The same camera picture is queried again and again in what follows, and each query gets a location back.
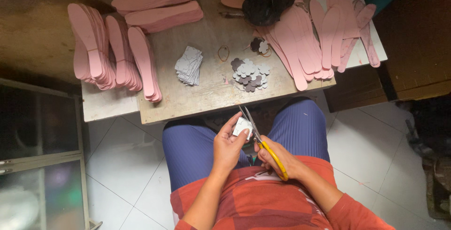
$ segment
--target white tile floor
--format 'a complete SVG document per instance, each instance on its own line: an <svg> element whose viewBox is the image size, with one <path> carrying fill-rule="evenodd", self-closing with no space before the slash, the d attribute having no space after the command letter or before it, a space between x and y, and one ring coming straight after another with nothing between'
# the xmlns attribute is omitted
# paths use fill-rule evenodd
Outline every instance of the white tile floor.
<svg viewBox="0 0 451 230"><path fill-rule="evenodd" d="M404 120L392 103L329 113L335 181L397 229L451 229L428 216L421 158L409 147ZM163 124L145 126L138 113L89 123L85 146L89 215L100 230L173 229L170 181L161 144Z"/></svg>

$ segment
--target tile grout line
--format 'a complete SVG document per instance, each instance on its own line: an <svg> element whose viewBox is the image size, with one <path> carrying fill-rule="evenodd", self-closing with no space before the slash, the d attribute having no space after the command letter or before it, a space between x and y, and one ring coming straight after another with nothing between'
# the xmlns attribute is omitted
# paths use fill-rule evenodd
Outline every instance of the tile grout line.
<svg viewBox="0 0 451 230"><path fill-rule="evenodd" d="M142 214L144 214L144 215L146 215L147 217L149 217L149 215L147 215L147 214L145 214L144 212L142 212L141 210L139 210ZM160 224L160 223L158 223L158 222L156 222L155 221L155 223L157 223L157 224L159 224L162 228L164 228L164 229L167 229L166 227L164 227L162 224Z"/></svg>
<svg viewBox="0 0 451 230"><path fill-rule="evenodd" d="M377 117L374 117L374 116L370 115L369 113L367 113L367 112L365 112L365 111L361 110L360 108L357 108L357 109L358 109L358 110L360 110L360 111L362 111L362 112L364 112L365 114L367 114L367 115L369 115L369 116L373 117L374 119L376 119L376 120L379 120L379 121L381 121L381 122L385 123L386 125L388 125L388 126L392 127L393 129L396 129L396 128L395 128L395 127L393 127L392 125L390 125L390 124L388 124L388 123L386 123L386 122L384 122L384 121L380 120L380 119L379 119L379 118L377 118Z"/></svg>
<svg viewBox="0 0 451 230"><path fill-rule="evenodd" d="M415 216L419 217L420 219L422 219L422 220L424 220L424 221L426 221L426 222L428 222L429 224L431 224L431 225L433 225L433 226L434 226L434 224L433 224L433 223L431 223L431 222L429 222L428 220L424 219L424 218L423 218L422 216L420 216L420 215L416 214L415 212L413 212L413 211L411 211L411 210L409 210L409 209L405 208L404 206L402 206L402 205L400 205L400 204L396 203L395 201L392 201L392 200L391 200L390 198L387 198L387 197L386 197L386 196L384 196L384 195L381 195L381 196L383 196L383 197L384 197L384 198L386 198L387 200L391 201L391 202L392 202L393 204L396 204L396 205L400 206L401 208L405 209L406 211L408 211L408 212L412 213L413 215L415 215Z"/></svg>
<svg viewBox="0 0 451 230"><path fill-rule="evenodd" d="M352 178L351 176L349 176L349 175L347 175L347 174L341 172L340 170L338 170L338 169L336 169L336 168L334 168L334 167L333 167L333 169L335 169L335 170L337 170L338 172L340 172L340 173L346 175L347 177L351 178L352 180L354 180L354 181L360 183L360 182L357 181L356 179L354 179L354 178ZM365 186L366 188L369 188L371 191L375 192L377 195L379 195L379 193L377 193L376 191L374 191L372 188L370 188L370 187L368 187L368 186L366 186L366 185L364 185L364 184L362 184L362 185ZM371 211L373 210L373 207L374 207L374 204L375 204L375 203L376 203L376 200L374 201L373 205L371 206L371 209L370 209Z"/></svg>
<svg viewBox="0 0 451 230"><path fill-rule="evenodd" d="M130 210L130 212L128 212L127 216L125 217L125 220L122 222L121 227L119 227L119 230L121 230L122 226L124 225L125 221L127 220L128 216L130 216L130 213L132 213L134 207L132 207L132 209Z"/></svg>
<svg viewBox="0 0 451 230"><path fill-rule="evenodd" d="M332 123L330 124L330 128L328 129L327 133L326 133L326 140L327 140L327 135L329 134L330 129L332 129L332 126L334 125L335 119L337 119L337 115L338 115L339 111L337 112L337 114L334 116L334 119L332 121Z"/></svg>
<svg viewBox="0 0 451 230"><path fill-rule="evenodd" d="M122 200L124 200L127 204L130 204L127 200L125 200L124 198L122 198L120 195L114 193L114 191L112 191L111 189L107 188L105 185L101 184L99 181L97 181L96 179L94 179L91 175L86 174L87 176L91 177L94 181L98 182L100 185L102 185L103 187L105 187L106 189L108 189L109 191L113 192L113 194L115 194L116 196L118 196L119 198L121 198Z"/></svg>
<svg viewBox="0 0 451 230"><path fill-rule="evenodd" d="M392 166L393 161L395 160L396 153L397 153L398 150L399 150L399 146L401 145L401 142L402 142L402 140L404 139L404 136L405 136L405 134L403 134L403 135L401 136L401 140L400 140L399 143L398 143L398 147L396 148L396 152L395 152L395 154L393 155L392 162L390 162L390 165L388 166L387 172L385 173L384 180L382 181L382 185L381 185L381 187L379 188L379 191L377 192L378 194L379 194L379 192L381 191L382 186L384 185L384 181L385 181L385 179L387 178L388 171L390 171L390 167Z"/></svg>
<svg viewBox="0 0 451 230"><path fill-rule="evenodd" d="M125 118L123 118L125 121L127 121L127 122L129 122L129 123L131 123L131 124L133 124L135 127L137 127L138 129L140 129L140 130L142 130L142 131L144 131L145 133L147 133L148 135L150 135L147 131L145 131L145 130L143 130L143 129L141 129L140 127L138 127L138 125L136 125L136 124L134 124L134 123L132 123L132 122L130 122L130 121L128 121L127 119L125 119ZM155 138L156 140L158 140L158 141L160 141L160 142L163 142L163 141L161 141L160 139L158 139L158 138L156 138L156 137L154 137L154 136L152 136L152 135L150 135L151 137L153 137L153 138Z"/></svg>
<svg viewBox="0 0 451 230"><path fill-rule="evenodd" d="M87 159L87 161L85 162L85 166L88 163L88 161L91 159L91 157L93 156L94 152L97 150L97 148L99 148L99 145L102 143L103 139L105 138L106 134L110 131L111 127L113 126L113 124L116 122L117 117L115 117L114 121L111 123L110 127L108 128L108 130L105 132L105 134L103 135L102 139L100 140L99 144L96 146L96 148L94 149L93 153L91 153L91 156L89 156L89 158Z"/></svg>
<svg viewBox="0 0 451 230"><path fill-rule="evenodd" d="M135 204L133 205L133 207L135 207L136 203L138 203L139 198L141 198L142 194L144 193L144 190L146 190L147 185L149 185L150 180L152 179L153 175L156 173L156 170L160 167L161 163L163 162L163 160L165 159L166 156L163 156L163 158L161 159L160 163L158 164L158 166L155 168L155 171L153 172L152 176L150 176L149 181L147 182L146 186L144 187L143 191L141 192L141 194L139 194L138 199L136 200Z"/></svg>

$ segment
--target blue pants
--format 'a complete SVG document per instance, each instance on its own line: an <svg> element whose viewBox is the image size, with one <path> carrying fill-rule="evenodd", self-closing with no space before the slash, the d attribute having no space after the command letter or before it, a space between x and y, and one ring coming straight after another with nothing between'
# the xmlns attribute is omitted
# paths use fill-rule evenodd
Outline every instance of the blue pants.
<svg viewBox="0 0 451 230"><path fill-rule="evenodd" d="M216 133L200 119L168 122L163 131L163 149L171 179L171 191L210 174ZM292 99L274 118L268 137L293 155L312 156L330 162L327 152L326 119L306 97ZM241 151L236 168L249 166Z"/></svg>

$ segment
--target person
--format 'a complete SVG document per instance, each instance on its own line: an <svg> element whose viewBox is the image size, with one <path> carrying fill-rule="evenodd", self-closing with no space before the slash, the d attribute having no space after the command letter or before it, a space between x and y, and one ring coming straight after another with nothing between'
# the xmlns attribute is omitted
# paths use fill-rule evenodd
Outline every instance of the person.
<svg viewBox="0 0 451 230"><path fill-rule="evenodd" d="M235 114L215 134L200 119L168 122L163 149L171 180L175 229L394 229L337 189L327 152L326 121L309 98L292 99L250 166L241 150L248 129L232 135Z"/></svg>

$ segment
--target yellow scissors handle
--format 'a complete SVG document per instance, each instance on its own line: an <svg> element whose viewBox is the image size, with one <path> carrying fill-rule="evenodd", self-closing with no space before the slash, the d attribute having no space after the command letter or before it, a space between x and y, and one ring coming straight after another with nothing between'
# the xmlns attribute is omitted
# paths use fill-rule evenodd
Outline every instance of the yellow scissors handle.
<svg viewBox="0 0 451 230"><path fill-rule="evenodd" d="M280 170L282 171L282 175L279 175L279 174L277 174L277 175L279 175L280 179L282 179L283 181L288 181L288 174L286 173L285 167L283 166L279 157L277 157L277 155L274 153L274 151L268 146L268 144L265 141L262 141L262 143L258 143L258 147L260 147L260 149L265 148L266 151L268 151L269 154L271 154L272 158L274 159L274 161L276 162L276 164L279 166Z"/></svg>

